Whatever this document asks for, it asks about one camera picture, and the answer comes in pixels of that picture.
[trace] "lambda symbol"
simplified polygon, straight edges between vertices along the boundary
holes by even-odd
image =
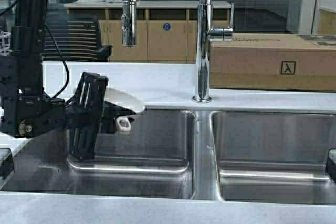
[[[296,62],[295,61],[283,61],[281,63],[281,74],[295,74]]]

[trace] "double sink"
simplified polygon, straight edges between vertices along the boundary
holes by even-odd
[[[66,132],[32,139],[3,190],[336,204],[335,115],[148,109],[130,135],[99,134],[92,161],[68,148]]]

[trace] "faucet base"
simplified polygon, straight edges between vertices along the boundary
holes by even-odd
[[[208,103],[208,102],[211,102],[212,98],[208,97],[207,99],[201,99],[201,98],[193,97],[193,100],[198,103]]]

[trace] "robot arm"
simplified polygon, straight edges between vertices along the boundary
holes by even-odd
[[[92,159],[98,132],[104,128],[114,133],[116,127],[107,124],[115,124],[121,109],[104,102],[108,78],[95,73],[82,74],[75,95],[67,102],[44,92],[41,53],[47,2],[17,2],[10,53],[0,56],[0,106],[4,110],[0,131],[15,138],[30,138],[67,129],[70,154],[81,161]]]

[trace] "chrome faucet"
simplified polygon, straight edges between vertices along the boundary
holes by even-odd
[[[136,11],[138,0],[122,0],[123,14],[121,17],[123,45],[136,45]],[[197,16],[197,50],[195,64],[195,93],[193,100],[200,103],[210,102],[209,94],[209,54],[212,41],[232,41],[234,4],[231,7],[230,24],[228,27],[213,27],[212,0],[199,0]]]

